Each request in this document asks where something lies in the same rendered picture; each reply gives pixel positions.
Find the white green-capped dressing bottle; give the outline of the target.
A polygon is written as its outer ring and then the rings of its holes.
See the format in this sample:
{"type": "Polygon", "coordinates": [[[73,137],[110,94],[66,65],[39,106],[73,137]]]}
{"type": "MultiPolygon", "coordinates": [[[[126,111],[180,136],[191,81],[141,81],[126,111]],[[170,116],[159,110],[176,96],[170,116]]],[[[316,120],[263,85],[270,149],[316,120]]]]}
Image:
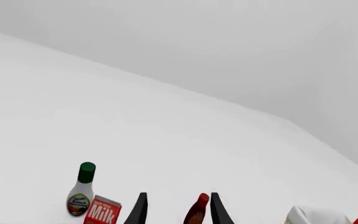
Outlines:
{"type": "Polygon", "coordinates": [[[93,179],[96,166],[92,162],[80,165],[75,186],[71,189],[66,200],[68,213],[73,217],[80,217],[87,213],[94,199],[93,179]]]}

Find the red milk carton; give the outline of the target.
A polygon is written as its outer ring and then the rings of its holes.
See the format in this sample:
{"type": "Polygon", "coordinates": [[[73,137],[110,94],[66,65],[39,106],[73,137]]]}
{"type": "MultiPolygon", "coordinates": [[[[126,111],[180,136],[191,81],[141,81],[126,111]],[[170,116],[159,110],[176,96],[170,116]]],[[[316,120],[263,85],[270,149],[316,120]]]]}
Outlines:
{"type": "Polygon", "coordinates": [[[116,224],[122,205],[95,195],[83,224],[116,224]]]}

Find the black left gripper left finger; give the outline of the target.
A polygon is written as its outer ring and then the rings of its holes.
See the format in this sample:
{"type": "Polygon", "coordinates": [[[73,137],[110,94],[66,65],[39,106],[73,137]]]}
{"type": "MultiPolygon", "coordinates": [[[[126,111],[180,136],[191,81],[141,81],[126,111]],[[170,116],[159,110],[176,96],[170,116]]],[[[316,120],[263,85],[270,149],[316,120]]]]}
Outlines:
{"type": "Polygon", "coordinates": [[[141,192],[124,224],[146,224],[147,210],[147,192],[141,192]]]}

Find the dark red sauce bottle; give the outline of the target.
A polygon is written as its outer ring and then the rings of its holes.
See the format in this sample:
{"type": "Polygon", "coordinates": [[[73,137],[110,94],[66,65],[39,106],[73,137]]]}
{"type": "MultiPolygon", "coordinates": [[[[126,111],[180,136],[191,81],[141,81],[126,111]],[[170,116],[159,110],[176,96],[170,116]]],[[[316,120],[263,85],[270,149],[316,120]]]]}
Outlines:
{"type": "Polygon", "coordinates": [[[202,224],[206,213],[206,206],[209,202],[209,195],[202,193],[197,201],[189,209],[183,224],[202,224]]]}

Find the white cream carton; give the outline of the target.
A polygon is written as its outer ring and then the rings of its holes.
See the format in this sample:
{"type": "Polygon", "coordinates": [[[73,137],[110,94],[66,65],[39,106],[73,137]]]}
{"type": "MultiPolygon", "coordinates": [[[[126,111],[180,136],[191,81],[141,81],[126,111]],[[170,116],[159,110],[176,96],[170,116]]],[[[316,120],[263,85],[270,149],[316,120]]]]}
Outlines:
{"type": "Polygon", "coordinates": [[[345,214],[327,208],[294,206],[284,224],[352,224],[345,214]]]}

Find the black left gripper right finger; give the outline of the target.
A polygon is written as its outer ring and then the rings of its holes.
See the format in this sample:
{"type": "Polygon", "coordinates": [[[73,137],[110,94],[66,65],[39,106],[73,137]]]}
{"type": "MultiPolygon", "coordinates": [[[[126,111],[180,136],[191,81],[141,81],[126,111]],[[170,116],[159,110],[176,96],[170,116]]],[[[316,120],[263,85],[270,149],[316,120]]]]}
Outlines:
{"type": "Polygon", "coordinates": [[[213,224],[234,224],[217,192],[211,193],[210,210],[213,224]]]}

